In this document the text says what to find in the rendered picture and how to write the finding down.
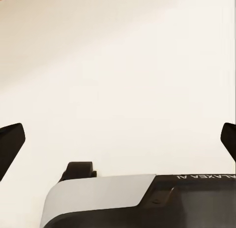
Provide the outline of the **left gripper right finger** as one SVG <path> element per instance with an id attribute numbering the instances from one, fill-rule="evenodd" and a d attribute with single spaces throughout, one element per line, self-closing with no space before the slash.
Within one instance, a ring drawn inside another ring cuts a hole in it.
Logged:
<path id="1" fill-rule="evenodd" d="M 220 140 L 236 162 L 236 125 L 226 122 L 223 125 Z"/>

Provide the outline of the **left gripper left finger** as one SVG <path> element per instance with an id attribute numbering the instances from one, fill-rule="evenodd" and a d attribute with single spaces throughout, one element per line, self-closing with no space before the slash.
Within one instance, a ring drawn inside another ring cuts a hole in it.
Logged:
<path id="1" fill-rule="evenodd" d="M 7 173 L 25 140 L 25 131 L 21 122 L 0 128 L 0 181 Z"/>

